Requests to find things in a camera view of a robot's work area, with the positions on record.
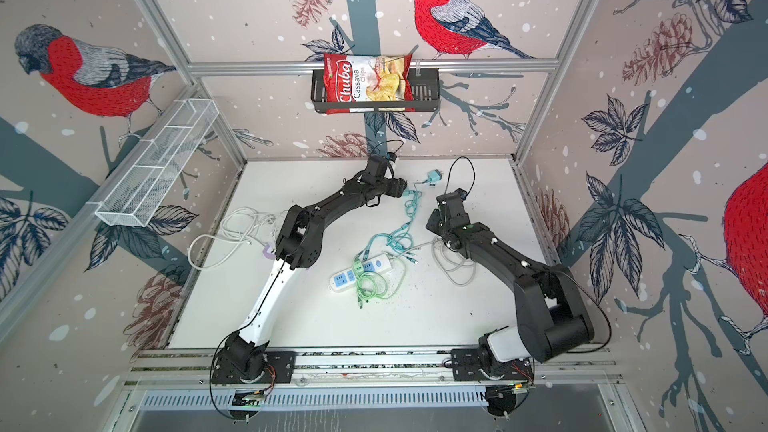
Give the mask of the teal charger adapter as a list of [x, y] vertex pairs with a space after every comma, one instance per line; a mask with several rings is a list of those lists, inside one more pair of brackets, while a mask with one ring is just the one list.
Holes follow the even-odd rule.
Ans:
[[427, 182], [429, 184], [436, 184], [442, 180], [442, 173], [437, 170], [433, 169], [427, 173]]

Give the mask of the white power strip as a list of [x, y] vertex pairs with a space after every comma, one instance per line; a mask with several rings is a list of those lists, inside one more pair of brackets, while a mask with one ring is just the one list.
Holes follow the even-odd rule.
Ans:
[[373, 281], [376, 275], [382, 275], [392, 269], [389, 256], [380, 254], [365, 261], [356, 261], [350, 268], [333, 274], [329, 279], [329, 289], [340, 293], [356, 287], [359, 279]]

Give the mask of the purple power strip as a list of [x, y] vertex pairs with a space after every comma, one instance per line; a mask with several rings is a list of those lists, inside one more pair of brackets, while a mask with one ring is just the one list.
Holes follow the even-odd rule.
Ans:
[[267, 245], [264, 247], [264, 249], [263, 249], [262, 253], [263, 253], [263, 256], [264, 256], [264, 257], [265, 257], [267, 260], [275, 260], [275, 259], [276, 259], [276, 249], [275, 249], [275, 247], [274, 247], [274, 246], [272, 246], [272, 245], [270, 245], [270, 244], [267, 244]]

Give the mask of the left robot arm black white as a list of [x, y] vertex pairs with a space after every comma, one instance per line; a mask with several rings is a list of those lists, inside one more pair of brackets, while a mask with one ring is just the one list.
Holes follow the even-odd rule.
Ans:
[[294, 276], [319, 259], [325, 229], [345, 214], [363, 206], [376, 207], [383, 196], [400, 198], [407, 181], [395, 176], [396, 154], [372, 155], [363, 170], [346, 180], [329, 197], [309, 206], [292, 206], [277, 235], [275, 261], [267, 281], [243, 324], [216, 347], [210, 372], [225, 383], [254, 382], [267, 370], [266, 349], [282, 303]]

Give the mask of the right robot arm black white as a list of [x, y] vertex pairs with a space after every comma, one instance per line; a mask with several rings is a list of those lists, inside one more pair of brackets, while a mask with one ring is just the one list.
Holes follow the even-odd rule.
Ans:
[[488, 375], [518, 360], [546, 362], [589, 343], [594, 327], [578, 284], [562, 266], [535, 261], [481, 222], [471, 222], [462, 189], [437, 197], [426, 228], [447, 248], [481, 265], [514, 294], [515, 323], [482, 336], [478, 359]]

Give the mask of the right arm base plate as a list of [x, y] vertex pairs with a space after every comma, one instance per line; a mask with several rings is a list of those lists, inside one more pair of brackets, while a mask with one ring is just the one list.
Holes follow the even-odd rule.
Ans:
[[455, 381], [522, 381], [532, 382], [534, 363], [530, 359], [500, 362], [484, 347], [452, 349], [442, 363]]

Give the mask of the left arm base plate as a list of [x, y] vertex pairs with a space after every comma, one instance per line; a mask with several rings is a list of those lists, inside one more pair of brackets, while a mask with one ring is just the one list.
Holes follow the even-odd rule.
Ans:
[[225, 349], [215, 358], [212, 385], [287, 384], [292, 379], [297, 353], [260, 349], [239, 353]]

